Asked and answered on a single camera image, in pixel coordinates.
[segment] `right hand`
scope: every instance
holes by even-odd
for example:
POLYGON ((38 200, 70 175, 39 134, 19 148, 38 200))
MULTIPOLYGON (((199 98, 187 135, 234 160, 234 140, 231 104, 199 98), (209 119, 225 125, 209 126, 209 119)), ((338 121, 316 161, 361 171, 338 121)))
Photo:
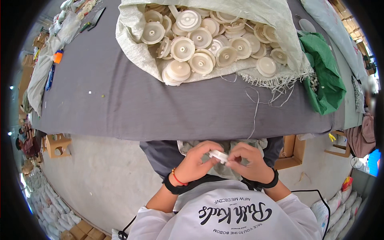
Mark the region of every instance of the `right hand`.
POLYGON ((263 184, 272 182, 275 177, 273 169, 265 164, 260 150, 243 142, 231 150, 226 166, 248 180, 263 184), (240 163, 242 157, 249 161, 248 165, 240 163))

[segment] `wooden stool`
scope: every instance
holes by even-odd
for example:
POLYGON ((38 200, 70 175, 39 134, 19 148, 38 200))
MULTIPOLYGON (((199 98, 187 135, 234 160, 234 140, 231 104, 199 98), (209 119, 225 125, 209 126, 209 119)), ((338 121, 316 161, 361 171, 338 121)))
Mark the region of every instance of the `wooden stool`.
MULTIPOLYGON (((333 131, 332 132, 333 134, 337 134, 337 135, 340 135, 340 136, 345 136, 345 133, 341 132, 341 131, 333 131)), ((330 153, 330 154, 333 154, 333 155, 336 155, 336 156, 340 156, 340 157, 349 157, 350 154, 351 154, 351 148, 349 147, 349 143, 348 143, 348 139, 347 139, 347 146, 341 146, 341 145, 337 145, 337 144, 334 144, 333 145, 334 147, 337 147, 337 148, 340 148, 340 149, 344 149, 345 150, 345 153, 341 153, 341 152, 332 152, 332 151, 328 151, 328 150, 324 150, 324 152, 326 153, 330 153)))
POLYGON ((55 157, 69 157, 71 154, 67 154, 64 149, 67 149, 68 145, 72 143, 72 139, 65 138, 62 133, 57 134, 57 140, 53 139, 54 135, 47 135, 47 151, 50 158, 55 157), (58 149, 60 151, 60 155, 55 154, 55 150, 58 149))

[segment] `left hand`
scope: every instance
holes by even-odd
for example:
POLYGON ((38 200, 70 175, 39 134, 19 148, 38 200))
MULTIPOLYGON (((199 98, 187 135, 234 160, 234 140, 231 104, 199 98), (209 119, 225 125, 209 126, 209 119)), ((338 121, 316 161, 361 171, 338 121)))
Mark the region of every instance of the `left hand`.
MULTIPOLYGON (((188 183, 206 175, 214 165, 220 162, 220 160, 215 157, 210 158, 205 163, 202 162, 201 158, 210 150, 224 151, 220 144, 212 141, 204 141, 197 144, 194 148, 191 148, 175 170, 177 179, 182 183, 188 183)), ((181 184, 175 181, 172 174, 169 175, 169 180, 172 185, 181 186, 181 184)))

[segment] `green plastic bag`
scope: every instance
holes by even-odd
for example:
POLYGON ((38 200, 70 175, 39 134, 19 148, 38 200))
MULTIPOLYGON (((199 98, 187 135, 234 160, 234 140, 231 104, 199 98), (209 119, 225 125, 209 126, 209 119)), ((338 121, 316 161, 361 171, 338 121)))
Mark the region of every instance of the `green plastic bag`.
POLYGON ((321 115, 335 112, 347 92, 339 74, 336 60, 320 33, 300 31, 298 36, 301 48, 307 55, 311 67, 316 71, 319 81, 317 92, 314 92, 310 87, 309 78, 302 81, 312 108, 321 115))

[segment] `black cable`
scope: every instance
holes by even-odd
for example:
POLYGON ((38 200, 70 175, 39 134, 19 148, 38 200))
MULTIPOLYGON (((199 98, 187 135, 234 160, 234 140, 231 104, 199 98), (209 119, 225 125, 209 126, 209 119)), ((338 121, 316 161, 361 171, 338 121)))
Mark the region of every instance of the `black cable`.
POLYGON ((323 196, 320 194, 320 191, 315 189, 315 190, 296 190, 296 191, 291 191, 291 192, 317 192, 321 198, 321 200, 323 201, 324 205, 327 207, 328 209, 328 221, 327 221, 327 227, 325 228, 325 232, 324 232, 324 236, 322 238, 322 240, 324 240, 324 237, 328 231, 328 225, 329 225, 329 219, 331 217, 331 209, 329 208, 328 204, 324 201, 323 199, 323 196))

